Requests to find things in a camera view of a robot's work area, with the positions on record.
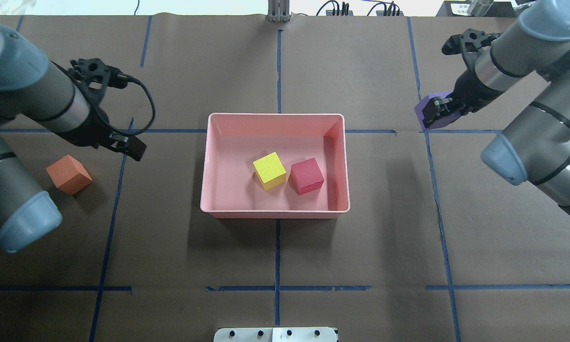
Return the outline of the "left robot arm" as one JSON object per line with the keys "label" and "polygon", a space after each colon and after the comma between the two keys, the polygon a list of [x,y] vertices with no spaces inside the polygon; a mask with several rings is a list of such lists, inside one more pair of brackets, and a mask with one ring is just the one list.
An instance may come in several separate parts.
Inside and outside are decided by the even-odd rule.
{"label": "left robot arm", "polygon": [[[144,91],[151,117],[143,128],[118,129],[100,104],[109,87],[130,84]],[[147,148],[139,136],[151,128],[157,110],[148,87],[134,76],[99,58],[71,60],[66,69],[20,32],[0,24],[0,249],[11,254],[63,222],[48,191],[3,138],[19,115],[39,128],[13,128],[14,133],[52,133],[71,145],[103,147],[139,162]]]}

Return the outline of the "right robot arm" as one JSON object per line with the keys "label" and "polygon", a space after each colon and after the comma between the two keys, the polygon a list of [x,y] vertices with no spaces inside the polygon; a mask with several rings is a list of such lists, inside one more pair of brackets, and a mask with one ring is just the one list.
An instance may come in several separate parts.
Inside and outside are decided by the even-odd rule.
{"label": "right robot arm", "polygon": [[481,160],[511,185],[530,182],[570,216],[570,0],[538,0],[502,33],[469,28],[442,52],[460,55],[466,68],[454,89],[415,106],[424,131],[480,111],[533,72],[548,83]]}

